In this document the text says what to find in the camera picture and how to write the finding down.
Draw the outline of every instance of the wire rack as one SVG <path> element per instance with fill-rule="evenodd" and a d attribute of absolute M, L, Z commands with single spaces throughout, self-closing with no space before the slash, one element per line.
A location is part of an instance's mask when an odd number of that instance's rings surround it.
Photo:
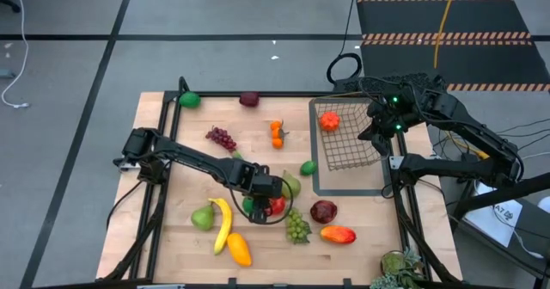
<path fill-rule="evenodd" d="M 321 143 L 329 170 L 351 169 L 371 165 L 380 160 L 380 154 L 369 141 L 357 139 L 358 134 L 370 124 L 366 98 L 314 99 L 317 123 L 324 113 L 334 112 L 340 117 L 336 131 L 321 132 Z"/>

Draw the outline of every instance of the wooden tabletop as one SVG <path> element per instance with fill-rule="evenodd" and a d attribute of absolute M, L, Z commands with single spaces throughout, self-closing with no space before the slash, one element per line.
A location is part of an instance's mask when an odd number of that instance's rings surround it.
<path fill-rule="evenodd" d="M 311 158 L 309 132 L 309 98 L 262 98 L 257 108 L 245 108 L 237 98 L 203 98 L 200 108 L 183 109 L 177 142 L 214 157 L 228 157 L 221 146 L 205 139 L 212 126 L 227 129 L 238 143 L 244 159 L 268 165 L 272 175 L 289 170 L 302 183 L 302 192 L 295 206 L 311 224 L 310 244 L 292 245 L 286 241 L 284 224 L 260 226 L 250 224 L 234 207 L 227 188 L 197 170 L 175 164 L 168 186 L 168 200 L 162 223 L 161 241 L 156 262 L 155 283 L 224 284 L 236 277 L 241 284 L 342 284 L 351 278 L 353 284 L 368 285 L 380 275 L 381 256 L 400 249 L 399 230 L 393 200 L 382 197 L 322 197 L 339 208 L 331 224 L 351 227 L 357 241 L 350 245 L 336 245 L 319 238 L 322 225 L 309 216 L 309 208 L 321 200 L 313 192 L 310 177 L 298 174 L 303 162 Z M 142 93 L 137 106 L 134 127 L 156 127 L 162 106 L 162 93 Z M 170 109 L 169 125 L 172 119 Z M 282 150 L 271 146 L 269 124 L 284 120 L 284 130 L 290 135 Z M 406 134 L 409 152 L 431 154 L 431 143 L 426 127 L 416 126 Z M 136 183 L 137 171 L 122 174 L 116 200 Z M 439 185 L 435 176 L 428 181 Z M 372 181 L 382 188 L 378 178 Z M 139 188 L 114 213 L 101 255 L 97 276 L 113 270 L 136 238 L 138 220 L 145 186 Z M 416 187 L 419 210 L 426 242 L 432 247 L 448 270 L 461 278 L 455 244 L 446 216 L 442 195 L 433 188 Z M 194 210 L 205 206 L 208 198 L 225 198 L 234 212 L 233 232 L 241 233 L 248 242 L 252 267 L 239 267 L 227 248 L 213 255 L 213 244 L 222 217 L 216 209 L 215 226 L 211 231 L 195 229 L 191 223 Z M 144 275 L 149 243 L 144 246 L 140 276 Z"/>

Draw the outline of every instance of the yellow banana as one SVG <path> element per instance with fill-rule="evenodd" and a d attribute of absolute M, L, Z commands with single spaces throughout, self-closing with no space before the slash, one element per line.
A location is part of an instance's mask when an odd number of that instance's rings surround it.
<path fill-rule="evenodd" d="M 229 207 L 229 204 L 227 204 L 227 201 L 225 199 L 208 199 L 208 201 L 216 203 L 216 205 L 220 207 L 220 210 L 222 210 L 222 215 L 223 215 L 222 228 L 220 229 L 220 232 L 217 234 L 216 242 L 214 243 L 214 255 L 219 255 L 219 253 L 222 252 L 223 247 L 225 247 L 227 236 L 231 231 L 231 221 L 233 220 L 233 212 L 231 211 L 231 208 Z"/>

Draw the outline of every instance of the green pear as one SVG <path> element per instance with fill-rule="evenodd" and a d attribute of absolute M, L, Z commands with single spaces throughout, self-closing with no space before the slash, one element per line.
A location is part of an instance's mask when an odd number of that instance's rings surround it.
<path fill-rule="evenodd" d="M 286 170 L 283 172 L 283 179 L 285 182 L 283 182 L 283 196 L 286 199 L 290 199 L 290 189 L 292 189 L 292 196 L 294 199 L 300 194 L 300 190 L 302 189 L 302 185 L 300 184 L 300 181 L 297 180 L 296 177 L 292 176 L 291 173 L 287 172 Z"/>
<path fill-rule="evenodd" d="M 208 231 L 214 225 L 214 207 L 208 205 L 201 207 L 191 215 L 191 222 L 197 229 Z"/>

